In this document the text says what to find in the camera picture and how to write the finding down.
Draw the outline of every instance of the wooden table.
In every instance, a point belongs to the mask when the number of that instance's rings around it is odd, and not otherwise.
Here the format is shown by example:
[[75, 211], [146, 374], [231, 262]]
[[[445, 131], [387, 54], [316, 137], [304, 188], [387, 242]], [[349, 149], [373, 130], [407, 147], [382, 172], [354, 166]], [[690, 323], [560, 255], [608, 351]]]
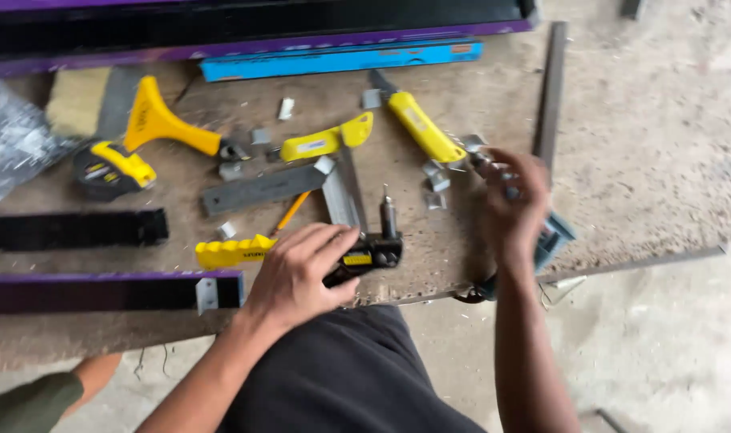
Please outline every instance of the wooden table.
[[[720, 253], [731, 241], [731, 74], [684, 63], [679, 55], [686, 42], [669, 40], [671, 49], [657, 49], [652, 41], [668, 34], [666, 26], [640, 32], [631, 25], [638, 24], [618, 25], [601, 38], [589, 25], [569, 30], [575, 42], [566, 53], [553, 205], [579, 239], [541, 280]], [[441, 129], [478, 133], [494, 146], [530, 152], [542, 80], [535, 69], [543, 67], [547, 29], [487, 37], [486, 53], [476, 63], [391, 69], [387, 76], [412, 92]], [[185, 80], [169, 71], [159, 75], [172, 103]], [[187, 122], [221, 133], [265, 126], [281, 143], [354, 118], [369, 87], [366, 72], [211, 84], [200, 78], [172, 108]], [[287, 122], [276, 120], [283, 97], [296, 100]], [[240, 238], [267, 234], [291, 202], [205, 218], [199, 194], [221, 182], [213, 159], [163, 140], [144, 145], [140, 154], [159, 176], [148, 192], [107, 205], [85, 202], [72, 188], [70, 162], [64, 161], [16, 188], [0, 203], [0, 214], [164, 207], [166, 245], [0, 254], [0, 272], [195, 270], [194, 245], [216, 240], [218, 225], [233, 222]], [[421, 193], [427, 157], [386, 108], [375, 110], [373, 133], [354, 150], [354, 161], [371, 230], [378, 230], [381, 185], [388, 183], [405, 234], [399, 268], [365, 277], [361, 298], [400, 303], [444, 296], [490, 272], [476, 175], [453, 172], [448, 209], [427, 210]], [[247, 164], [254, 174], [264, 168], [261, 158]], [[326, 220], [322, 194], [315, 192], [288, 229]], [[246, 266], [249, 276], [256, 269]], [[215, 332], [227, 317], [177, 312], [0, 318], [0, 369], [192, 338]]]

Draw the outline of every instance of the dirty floor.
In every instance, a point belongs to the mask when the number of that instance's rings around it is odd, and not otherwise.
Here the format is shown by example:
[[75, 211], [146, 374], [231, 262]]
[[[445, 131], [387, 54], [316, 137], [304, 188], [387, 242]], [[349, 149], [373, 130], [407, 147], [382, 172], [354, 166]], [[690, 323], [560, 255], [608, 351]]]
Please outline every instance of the dirty floor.
[[[501, 431], [494, 308], [454, 300], [402, 308], [437, 396], [492, 432]], [[731, 432], [731, 247], [725, 257], [591, 277], [546, 320], [580, 413], [605, 408], [631, 433]], [[140, 350], [126, 353], [108, 387], [54, 431], [132, 431], [210, 342], [148, 348], [140, 367]], [[73, 364], [0, 374], [0, 391]], [[591, 416], [583, 425], [610, 431]]]

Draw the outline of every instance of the yellow pencil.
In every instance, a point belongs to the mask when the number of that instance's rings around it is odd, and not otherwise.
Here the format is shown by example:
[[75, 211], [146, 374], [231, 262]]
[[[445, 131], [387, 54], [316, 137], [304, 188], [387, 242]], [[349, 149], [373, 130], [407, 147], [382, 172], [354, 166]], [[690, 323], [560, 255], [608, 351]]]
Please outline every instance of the yellow pencil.
[[288, 211], [285, 213], [285, 216], [282, 218], [282, 220], [280, 220], [280, 222], [277, 224], [277, 227], [274, 228], [274, 230], [271, 232], [269, 237], [275, 237], [277, 235], [277, 233], [279, 231], [281, 231], [285, 227], [286, 224], [288, 224], [288, 222], [291, 220], [291, 218], [293, 218], [293, 214], [296, 213], [298, 208], [302, 206], [302, 203], [304, 202], [304, 200], [307, 199], [310, 192], [311, 191], [307, 191], [307, 192], [304, 192], [303, 194], [301, 194], [300, 196], [298, 196], [296, 201], [293, 202], [293, 206], [291, 206], [291, 209], [288, 209]]

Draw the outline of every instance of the plastic bag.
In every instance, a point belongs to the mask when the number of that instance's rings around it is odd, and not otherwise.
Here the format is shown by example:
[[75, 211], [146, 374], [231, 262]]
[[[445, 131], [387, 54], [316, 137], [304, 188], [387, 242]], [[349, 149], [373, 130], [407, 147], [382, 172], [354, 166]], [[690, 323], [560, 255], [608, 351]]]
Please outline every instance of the plastic bag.
[[0, 81], [0, 201], [79, 145], [53, 136], [42, 110]]

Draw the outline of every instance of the fabric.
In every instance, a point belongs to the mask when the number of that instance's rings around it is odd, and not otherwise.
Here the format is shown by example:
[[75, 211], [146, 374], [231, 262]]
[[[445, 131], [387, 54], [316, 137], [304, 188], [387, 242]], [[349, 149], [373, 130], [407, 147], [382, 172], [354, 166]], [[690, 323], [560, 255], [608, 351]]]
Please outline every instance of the fabric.
[[483, 431], [439, 399], [396, 307], [336, 310], [256, 364], [219, 433]]
[[0, 433], [46, 433], [83, 392], [79, 378], [67, 372], [0, 394]]

